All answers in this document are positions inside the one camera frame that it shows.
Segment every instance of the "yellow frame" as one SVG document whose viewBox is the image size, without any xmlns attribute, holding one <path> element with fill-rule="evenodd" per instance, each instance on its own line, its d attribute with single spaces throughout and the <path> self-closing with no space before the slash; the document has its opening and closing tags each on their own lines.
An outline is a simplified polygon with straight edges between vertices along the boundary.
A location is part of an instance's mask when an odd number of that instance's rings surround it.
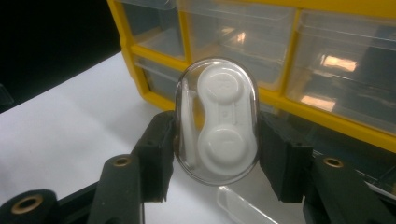
<svg viewBox="0 0 396 224">
<path fill-rule="evenodd" d="M 234 2 L 246 3 L 263 3 L 268 5 L 276 5 L 282 7 L 296 8 L 296 14 L 293 23 L 293 32 L 289 43 L 289 49 L 286 56 L 284 70 L 280 81 L 280 88 L 277 91 L 268 91 L 266 89 L 259 89 L 259 98 L 262 102 L 273 106 L 276 109 L 287 111 L 291 114 L 297 115 L 304 119 L 311 120 L 326 128 L 335 130 L 339 133 L 349 135 L 353 138 L 382 147 L 388 151 L 396 153 L 396 136 L 391 133 L 378 130 L 374 127 L 358 123 L 351 119 L 346 119 L 332 113 L 318 110 L 308 105 L 302 105 L 285 97 L 287 80 L 290 74 L 291 64 L 295 55 L 296 46 L 299 35 L 296 32 L 300 13 L 303 9 L 312 9 L 320 11 L 339 12 L 347 14 L 357 14 L 370 17 L 379 17 L 387 19 L 396 19 L 396 1 L 394 0 L 232 0 Z M 190 43 L 188 39 L 188 25 L 187 15 L 179 11 L 179 25 L 181 29 L 181 37 L 183 40 L 183 48 L 185 52 L 184 61 L 170 56 L 161 54 L 160 52 L 146 49 L 136 45 L 134 38 L 129 30 L 128 21 L 126 20 L 122 3 L 117 0 L 107 0 L 114 21 L 120 33 L 120 45 L 122 55 L 125 59 L 127 67 L 134 79 L 136 86 L 141 96 L 158 106 L 163 110 L 174 109 L 175 104 L 162 97 L 161 95 L 149 90 L 148 82 L 143 74 L 143 71 L 134 66 L 134 57 L 144 57 L 154 61 L 155 63 L 163 64 L 178 71 L 183 71 L 191 63 Z"/>
</svg>

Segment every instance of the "white table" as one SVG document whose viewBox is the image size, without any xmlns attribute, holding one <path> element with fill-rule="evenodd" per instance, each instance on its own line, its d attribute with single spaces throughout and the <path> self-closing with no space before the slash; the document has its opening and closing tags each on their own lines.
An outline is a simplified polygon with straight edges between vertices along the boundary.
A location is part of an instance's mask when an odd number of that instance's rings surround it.
<svg viewBox="0 0 396 224">
<path fill-rule="evenodd" d="M 98 181 L 104 162 L 130 153 L 159 112 L 139 96 L 119 53 L 0 114 L 0 204 L 30 189 L 62 199 Z M 145 203 L 146 223 L 234 223 L 217 205 L 218 188 L 195 182 L 176 160 L 174 168 L 168 202 Z M 296 218 L 277 209 L 268 186 L 265 192 L 258 195 L 265 206 Z"/>
</svg>

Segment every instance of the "brass insert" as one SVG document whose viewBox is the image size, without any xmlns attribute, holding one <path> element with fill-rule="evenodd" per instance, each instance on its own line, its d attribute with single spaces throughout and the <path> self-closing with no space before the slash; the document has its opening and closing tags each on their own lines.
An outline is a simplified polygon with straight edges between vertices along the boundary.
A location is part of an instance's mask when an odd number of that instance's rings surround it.
<svg viewBox="0 0 396 224">
<path fill-rule="evenodd" d="M 344 164 L 341 161 L 339 161 L 335 158 L 325 158 L 323 160 L 323 162 L 327 165 L 330 165 L 331 167 L 334 167 L 334 168 L 341 168 L 344 166 Z"/>
<path fill-rule="evenodd" d="M 27 196 L 15 203 L 14 206 L 12 206 L 11 208 L 11 212 L 15 215 L 30 212 L 36 209 L 40 204 L 42 204 L 43 200 L 44 199 L 41 194 Z"/>
<path fill-rule="evenodd" d="M 113 162 L 113 165 L 114 166 L 118 166 L 118 167 L 122 167 L 122 166 L 128 165 L 129 163 L 131 163 L 131 159 L 129 159 L 127 157 L 121 157 L 121 158 L 116 159 Z"/>
</svg>

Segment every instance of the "clear plastic piece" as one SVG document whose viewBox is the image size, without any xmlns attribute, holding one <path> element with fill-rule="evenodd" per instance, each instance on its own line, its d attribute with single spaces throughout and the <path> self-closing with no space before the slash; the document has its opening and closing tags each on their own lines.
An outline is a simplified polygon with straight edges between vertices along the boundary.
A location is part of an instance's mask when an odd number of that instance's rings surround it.
<svg viewBox="0 0 396 224">
<path fill-rule="evenodd" d="M 225 185 L 258 159 L 258 98 L 240 65 L 220 58 L 190 66 L 177 84 L 176 155 L 196 180 Z"/>
</svg>

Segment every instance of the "plastic drawer organizer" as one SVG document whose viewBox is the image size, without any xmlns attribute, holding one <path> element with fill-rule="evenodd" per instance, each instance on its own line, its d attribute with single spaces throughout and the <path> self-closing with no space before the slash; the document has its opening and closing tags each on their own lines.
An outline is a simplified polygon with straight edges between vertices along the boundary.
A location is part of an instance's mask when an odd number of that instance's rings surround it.
<svg viewBox="0 0 396 224">
<path fill-rule="evenodd" d="M 107 1 L 136 86 L 161 109 L 192 62 L 226 57 L 276 111 L 396 153 L 395 1 Z"/>
</svg>

